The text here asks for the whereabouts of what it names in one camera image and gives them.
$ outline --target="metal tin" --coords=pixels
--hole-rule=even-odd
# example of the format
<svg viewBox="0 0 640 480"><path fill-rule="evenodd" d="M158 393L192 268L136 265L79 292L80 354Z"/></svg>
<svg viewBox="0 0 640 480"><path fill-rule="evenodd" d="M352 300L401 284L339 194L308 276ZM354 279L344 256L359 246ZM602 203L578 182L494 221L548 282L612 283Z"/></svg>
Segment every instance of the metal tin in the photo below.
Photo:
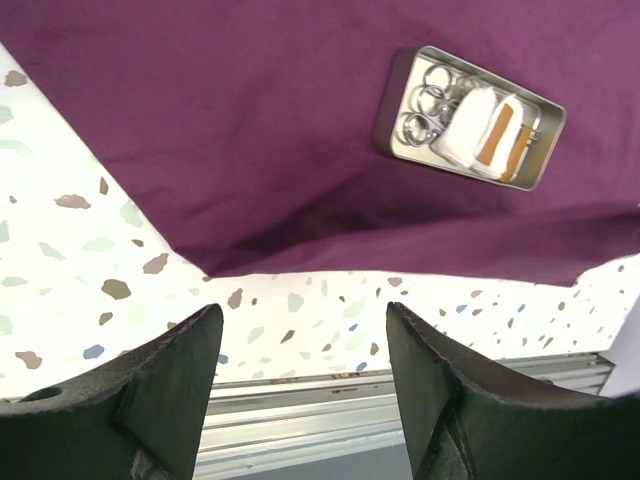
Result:
<svg viewBox="0 0 640 480"><path fill-rule="evenodd" d="M454 165L434 153L428 145L415 146L404 141L403 129L407 128L407 116L419 113L420 110L416 105L416 91L424 87L426 83L424 77L429 68L438 64L446 65L450 73L453 73L453 78L450 78L449 73L444 72L444 84L441 85L444 90L460 87L458 82L467 76L477 77L494 87L499 97L513 94L523 104L525 112L523 125L531 128L534 134L523 151L519 170L508 183L492 180ZM496 185L532 190L544 173L564 127L566 116L566 110L563 107L540 95L436 47L426 46L418 50L404 49L396 55L378 113L373 142L379 151L388 156L429 165Z"/></svg>

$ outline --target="terrazzo surface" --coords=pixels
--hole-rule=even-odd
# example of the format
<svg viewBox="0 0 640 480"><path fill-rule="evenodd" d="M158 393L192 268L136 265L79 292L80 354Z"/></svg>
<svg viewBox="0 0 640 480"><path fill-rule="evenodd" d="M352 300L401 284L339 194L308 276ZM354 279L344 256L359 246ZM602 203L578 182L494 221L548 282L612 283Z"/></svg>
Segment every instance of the terrazzo surface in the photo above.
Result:
<svg viewBox="0 0 640 480"><path fill-rule="evenodd" d="M90 370L213 302L222 383L389 368L389 301L496 359L600 351L640 293L640 257L570 289L387 272L210 279L2 49L0 178L0 397Z"/></svg>

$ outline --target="metal frame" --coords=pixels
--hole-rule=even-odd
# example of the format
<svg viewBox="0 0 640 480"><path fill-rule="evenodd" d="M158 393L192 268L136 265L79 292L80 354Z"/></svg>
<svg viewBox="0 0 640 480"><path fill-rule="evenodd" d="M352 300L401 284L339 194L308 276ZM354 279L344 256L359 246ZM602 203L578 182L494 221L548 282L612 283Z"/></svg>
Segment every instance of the metal frame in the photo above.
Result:
<svg viewBox="0 0 640 480"><path fill-rule="evenodd" d="M592 394L613 368L597 354L501 363ZM390 370L214 385L194 479L234 478L403 443Z"/></svg>

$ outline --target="purple fabric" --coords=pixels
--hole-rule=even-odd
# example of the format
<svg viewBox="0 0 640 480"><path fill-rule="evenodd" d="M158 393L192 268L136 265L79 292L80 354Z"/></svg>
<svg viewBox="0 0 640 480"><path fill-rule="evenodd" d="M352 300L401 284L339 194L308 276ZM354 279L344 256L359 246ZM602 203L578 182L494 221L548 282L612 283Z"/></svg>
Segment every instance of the purple fabric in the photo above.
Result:
<svg viewBox="0 0 640 480"><path fill-rule="evenodd" d="M1 3L9 51L211 275L385 269L567 284L639 250L635 0ZM393 55L423 45L567 108L536 190L372 150Z"/></svg>

